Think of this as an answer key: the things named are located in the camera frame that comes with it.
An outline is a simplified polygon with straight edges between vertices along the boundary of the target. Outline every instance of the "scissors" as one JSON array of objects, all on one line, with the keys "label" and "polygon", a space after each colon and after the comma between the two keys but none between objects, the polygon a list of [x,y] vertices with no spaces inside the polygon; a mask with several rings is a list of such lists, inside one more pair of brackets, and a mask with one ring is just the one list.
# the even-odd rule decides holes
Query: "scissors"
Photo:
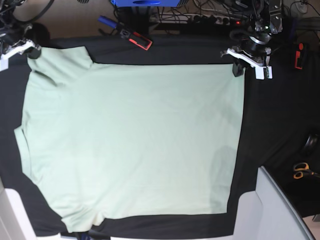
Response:
[{"label": "scissors", "polygon": [[293,165],[293,178],[294,179],[302,179],[303,177],[307,176],[314,176],[320,178],[320,174],[314,171],[311,171],[309,168],[309,164],[306,162],[299,162]]}]

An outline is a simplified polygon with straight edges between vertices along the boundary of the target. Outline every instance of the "floor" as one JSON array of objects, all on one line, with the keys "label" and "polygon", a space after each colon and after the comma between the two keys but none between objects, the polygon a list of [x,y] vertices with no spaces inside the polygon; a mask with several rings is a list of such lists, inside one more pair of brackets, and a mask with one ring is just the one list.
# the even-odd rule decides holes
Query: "floor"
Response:
[{"label": "floor", "polygon": [[[283,0],[286,6],[294,0]],[[27,0],[22,6],[17,7],[14,14],[17,19],[26,21],[37,15],[49,2],[49,0]],[[319,0],[308,0],[316,9],[320,11]],[[189,0],[189,9],[195,8],[193,1]],[[216,9],[224,10],[215,3]],[[38,22],[44,24],[50,31],[52,38],[87,37],[99,35],[98,28],[106,32],[111,32],[111,28],[97,21],[100,15],[107,16],[115,20],[113,6],[109,0],[90,0],[89,3],[80,4],[77,0],[55,0],[46,14]],[[298,14],[295,6],[292,6],[294,14]],[[300,17],[317,16],[315,11],[309,6],[307,14]]]}]

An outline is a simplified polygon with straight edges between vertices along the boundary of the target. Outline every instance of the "black cloth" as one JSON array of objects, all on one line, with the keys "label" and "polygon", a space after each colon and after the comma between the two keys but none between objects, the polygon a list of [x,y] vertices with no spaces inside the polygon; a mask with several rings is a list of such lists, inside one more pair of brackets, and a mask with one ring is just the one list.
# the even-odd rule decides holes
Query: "black cloth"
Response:
[{"label": "black cloth", "polygon": [[[149,51],[116,36],[58,39],[50,46],[86,46],[92,60],[104,64],[233,62],[230,56],[220,58],[220,51],[235,44],[227,38],[171,35],[152,38],[154,43]],[[293,70],[293,60],[292,50],[279,50],[271,58],[273,79],[256,80],[252,68],[245,73],[243,120],[227,213],[105,219],[93,229],[108,236],[141,239],[199,239],[232,235],[239,197],[255,189],[258,167],[266,165],[286,186],[296,184],[292,178],[292,164],[296,161],[293,156],[297,155],[306,131],[310,127],[320,129],[320,111],[317,108],[320,103],[320,60],[318,55],[310,53],[303,70]],[[29,72],[24,56],[13,57],[10,68],[0,72],[0,176],[6,188],[20,193],[37,236],[50,236],[64,232],[66,228],[60,217],[48,207],[38,188],[23,175],[13,133],[13,129],[21,124]],[[313,154],[316,169],[319,155],[319,150]],[[304,208],[299,210],[304,215]]]}]

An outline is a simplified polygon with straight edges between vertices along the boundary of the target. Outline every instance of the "light green t-shirt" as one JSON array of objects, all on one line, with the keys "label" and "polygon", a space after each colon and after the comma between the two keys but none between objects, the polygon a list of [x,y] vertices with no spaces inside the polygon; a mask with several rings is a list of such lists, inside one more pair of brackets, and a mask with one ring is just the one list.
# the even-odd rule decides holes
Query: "light green t-shirt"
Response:
[{"label": "light green t-shirt", "polygon": [[69,232],[227,211],[244,103],[232,65],[98,64],[84,47],[28,63],[22,170]]}]

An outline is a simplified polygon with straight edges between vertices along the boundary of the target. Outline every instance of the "shirt sleeve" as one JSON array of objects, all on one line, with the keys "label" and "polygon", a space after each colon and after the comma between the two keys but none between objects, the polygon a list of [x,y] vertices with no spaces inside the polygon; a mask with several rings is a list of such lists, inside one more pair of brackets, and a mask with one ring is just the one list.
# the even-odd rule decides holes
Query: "shirt sleeve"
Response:
[{"label": "shirt sleeve", "polygon": [[82,77],[93,62],[84,46],[68,49],[43,47],[37,59],[28,58],[30,78],[51,81],[51,84],[68,84]]}]

